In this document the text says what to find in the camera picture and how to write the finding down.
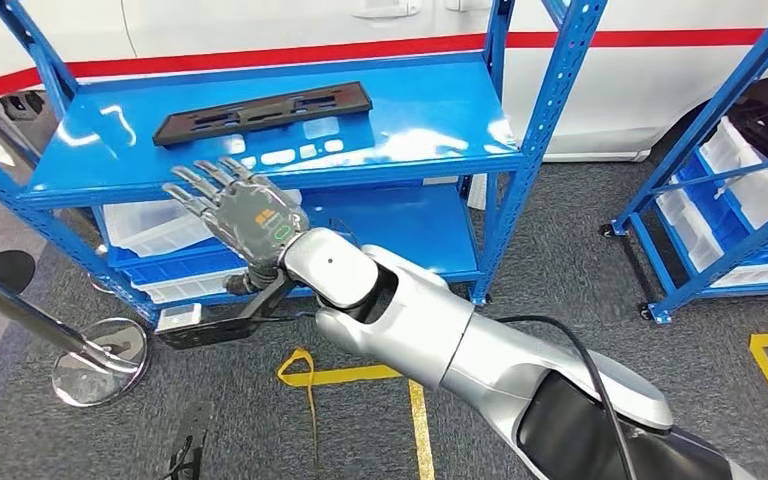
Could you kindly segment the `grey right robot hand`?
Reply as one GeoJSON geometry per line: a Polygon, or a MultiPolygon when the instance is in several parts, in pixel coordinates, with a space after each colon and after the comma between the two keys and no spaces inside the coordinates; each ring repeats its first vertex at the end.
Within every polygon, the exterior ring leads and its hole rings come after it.
{"type": "Polygon", "coordinates": [[[245,260],[246,272],[225,281],[228,292],[243,295],[265,289],[277,279],[279,260],[290,243],[310,229],[307,214],[267,177],[231,157],[198,160],[194,166],[175,166],[171,172],[196,194],[172,182],[162,189],[245,260]]]}

